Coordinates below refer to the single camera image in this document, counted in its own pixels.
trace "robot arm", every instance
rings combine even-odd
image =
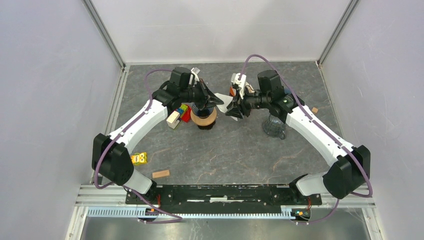
[[[352,158],[346,153],[350,151],[370,177],[370,151],[363,145],[354,147],[342,139],[322,123],[299,99],[303,109],[294,101],[291,93],[287,94],[281,84],[281,79],[274,70],[267,70],[257,75],[260,90],[249,91],[246,87],[246,76],[233,74],[232,88],[236,91],[234,97],[223,96],[226,107],[219,109],[227,116],[248,117],[252,109],[268,109],[270,114],[278,117],[289,127],[299,132],[330,166],[328,172],[304,175],[295,179],[290,185],[303,196],[331,193],[335,198],[342,199],[365,183],[365,179]]]
[[[169,81],[152,94],[149,109],[150,100],[129,121],[108,136],[98,134],[93,142],[91,167],[96,169],[106,147],[117,138],[103,158],[99,173],[119,186],[125,185],[140,194],[147,193],[155,183],[135,170],[130,158],[130,153],[140,140],[179,108],[181,103],[195,103],[200,110],[224,103],[197,77],[197,72],[195,68],[189,70],[176,67]]]

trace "metal track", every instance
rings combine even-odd
[[[366,185],[360,186],[355,192],[360,194],[367,194],[368,188]],[[75,206],[84,207],[145,207],[141,205],[127,205],[125,204],[127,192],[117,185],[111,185],[105,189],[97,189],[94,185],[81,185],[76,198]],[[332,197],[329,193],[321,194],[322,205],[313,205],[312,208],[328,209],[332,208],[336,203],[336,198]],[[297,209],[305,208],[306,205],[285,205],[282,208]],[[372,198],[363,198],[355,195],[348,195],[341,199],[338,208],[375,208],[374,200]]]
[[[366,185],[360,186],[357,193],[367,194]],[[113,218],[168,218],[165,215],[146,214],[148,205],[125,204],[127,192],[117,185],[105,189],[97,189],[94,185],[81,185],[76,198],[72,219],[66,233],[65,240],[79,240],[83,232],[87,217],[113,217]],[[313,205],[312,208],[331,209],[336,199],[330,194],[321,194],[322,205]],[[304,209],[306,205],[281,206],[281,213],[270,214],[178,214],[183,219],[293,219],[290,216],[292,209]],[[362,198],[348,195],[340,200],[338,208],[362,209],[366,226],[371,240],[384,240],[379,225],[375,204],[372,198]]]
[[[159,214],[151,215],[146,214],[147,209],[150,207],[143,206],[91,206],[88,209],[87,217],[103,217],[103,218],[169,218],[168,215]],[[183,219],[295,219],[291,216],[291,208],[281,208],[281,213],[233,213],[233,214],[186,214],[175,213]]]

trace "toy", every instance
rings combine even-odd
[[[131,156],[131,162],[134,166],[147,163],[147,152],[136,153]]]

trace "red block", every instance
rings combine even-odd
[[[185,111],[184,115],[182,115],[181,120],[188,123],[191,119],[191,117],[190,117],[191,112],[192,112],[192,109],[190,108],[190,106],[188,106],[188,109],[187,109],[187,111]]]

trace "gray marble surface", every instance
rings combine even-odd
[[[317,117],[339,134],[324,82],[314,62],[275,62],[297,94],[310,107],[318,109]],[[242,63],[133,65],[129,69],[116,127],[123,125],[149,99],[144,75],[153,69],[181,66],[200,69],[214,93],[227,94],[232,73],[240,72]],[[249,63],[247,81],[259,88],[257,74],[270,69],[266,63]],[[166,80],[169,72],[153,73],[148,84],[152,91]],[[287,128],[284,140],[268,137],[261,123],[268,110],[253,110],[243,120],[234,121],[218,112],[211,130],[200,130],[190,121],[174,130],[165,121],[156,125],[136,146],[135,153],[147,152],[147,164],[136,169],[146,176],[170,170],[170,176],[156,178],[158,184],[231,184],[289,183],[303,174],[329,169],[317,150],[295,130]]]

